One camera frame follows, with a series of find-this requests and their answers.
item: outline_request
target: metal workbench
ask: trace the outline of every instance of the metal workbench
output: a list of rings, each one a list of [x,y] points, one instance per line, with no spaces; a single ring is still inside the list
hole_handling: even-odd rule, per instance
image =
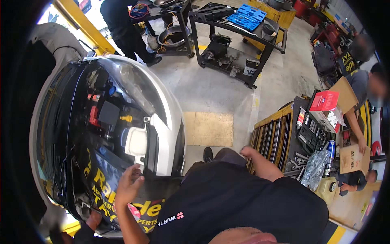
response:
[[[191,35],[188,37],[186,34],[186,25],[184,23],[184,17],[183,17],[183,12],[184,11],[192,11],[192,4],[191,0],[186,0],[183,4],[183,7],[181,8],[180,11],[170,11],[167,8],[161,8],[161,7],[156,7],[154,5],[149,5],[149,14],[146,16],[139,18],[139,19],[132,19],[131,23],[139,23],[139,22],[145,22],[146,27],[150,31],[150,34],[152,36],[156,36],[153,28],[151,27],[149,21],[150,20],[155,20],[158,18],[163,18],[163,17],[173,17],[173,21],[175,21],[175,17],[170,13],[174,13],[177,16],[177,20],[180,25],[181,32],[183,34],[183,39],[184,39],[184,45],[181,45],[179,47],[175,48],[169,48],[165,46],[166,51],[162,52],[160,54],[167,54],[167,55],[187,55],[189,58],[192,58],[195,56],[195,53],[192,52],[192,42],[191,42]]]
[[[202,10],[205,7],[207,7],[209,4],[215,4],[215,3],[208,3],[207,5],[202,7],[200,10]],[[282,54],[285,53],[286,41],[287,41],[287,30],[282,28],[282,27],[280,27],[278,23],[276,23],[275,21],[273,21],[271,19],[265,18],[262,21],[262,23],[260,23],[260,25],[251,34],[249,32],[243,31],[242,29],[236,28],[236,27],[231,26],[231,25],[226,24],[226,23],[220,23],[218,21],[209,21],[209,20],[206,20],[206,19],[202,20],[202,18],[199,17],[197,12],[190,12],[188,14],[188,16],[190,18],[190,24],[191,24],[191,30],[192,30],[192,38],[193,38],[193,41],[194,41],[195,52],[196,52],[196,55],[197,55],[198,64],[201,67],[203,67],[203,68],[207,66],[207,67],[210,67],[210,68],[222,71],[222,72],[224,72],[226,74],[230,74],[230,71],[232,70],[232,66],[239,65],[241,67],[241,72],[237,73],[236,78],[241,80],[241,81],[243,81],[248,88],[256,88],[256,86],[253,85],[253,84],[254,84],[256,78],[261,73],[265,63],[267,62],[267,60],[268,60],[269,56],[271,55],[271,52],[272,52],[272,50],[274,48],[279,50]],[[251,39],[253,39],[255,41],[258,41],[258,42],[264,44],[265,45],[264,51],[261,54],[260,59],[257,59],[257,58],[255,58],[255,57],[253,57],[251,55],[248,55],[248,54],[246,54],[246,53],[244,53],[242,51],[239,51],[237,49],[228,47],[227,55],[233,55],[233,56],[237,56],[238,57],[236,60],[234,60],[232,62],[231,65],[223,64],[222,66],[219,66],[218,62],[215,61],[215,60],[204,61],[204,60],[201,59],[201,57],[200,57],[201,54],[199,53],[198,34],[197,34],[197,29],[196,29],[195,23],[203,23],[203,24],[209,25],[210,26],[210,36],[215,33],[215,27],[219,27],[219,28],[222,28],[222,29],[225,29],[225,30],[229,30],[229,31],[238,33],[238,34],[243,35],[245,37],[251,38]],[[281,31],[284,32],[283,41],[282,41],[282,47],[276,45],[276,39],[277,39],[276,37],[272,41],[266,41],[266,40],[261,38],[261,36],[262,36],[262,29],[263,29],[264,23],[269,23],[272,26],[274,26],[274,28],[276,27],[275,30],[281,30]],[[259,66],[257,67],[256,72],[254,73],[254,76],[252,76],[252,77],[243,74],[247,58],[260,61]]]

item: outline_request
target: yellow pillar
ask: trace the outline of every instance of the yellow pillar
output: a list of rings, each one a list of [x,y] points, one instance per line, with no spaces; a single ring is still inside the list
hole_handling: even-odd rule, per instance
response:
[[[73,0],[55,0],[53,5],[70,24],[76,29],[80,28],[81,32],[93,43],[98,55],[115,52],[111,44],[94,27]]]

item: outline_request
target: red box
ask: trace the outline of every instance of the red box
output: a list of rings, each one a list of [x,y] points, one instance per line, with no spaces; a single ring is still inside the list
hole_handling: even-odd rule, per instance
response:
[[[340,123],[334,114],[336,110],[339,93],[335,91],[322,91],[316,93],[309,112],[316,118],[325,131],[337,133]]]

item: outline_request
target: socket set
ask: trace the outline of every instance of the socket set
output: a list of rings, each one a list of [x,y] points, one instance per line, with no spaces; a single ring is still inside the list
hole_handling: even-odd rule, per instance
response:
[[[326,142],[327,132],[317,123],[315,118],[306,113],[297,139],[302,143],[302,148],[309,154],[321,150]]]

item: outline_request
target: hand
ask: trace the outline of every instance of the hand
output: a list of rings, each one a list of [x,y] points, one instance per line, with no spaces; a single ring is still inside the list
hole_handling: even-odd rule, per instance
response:
[[[344,182],[342,183],[342,186],[340,187],[340,191],[345,191],[349,190],[350,185],[345,184]]]
[[[100,222],[101,222],[101,214],[99,214],[94,210],[91,210],[91,214],[89,215],[85,223],[89,226],[89,228],[95,231],[98,225],[100,224]]]
[[[251,148],[250,146],[245,146],[241,149],[240,153],[247,158],[251,158],[256,152],[256,149]]]
[[[362,136],[361,138],[359,138],[359,151],[364,155],[365,153],[365,149],[367,147],[367,142],[364,138],[364,136]]]
[[[134,164],[128,167],[119,180],[117,194],[115,196],[115,208],[120,209],[127,207],[127,204],[132,202],[138,193],[138,189],[144,183],[145,177],[141,176],[139,170],[140,165]]]

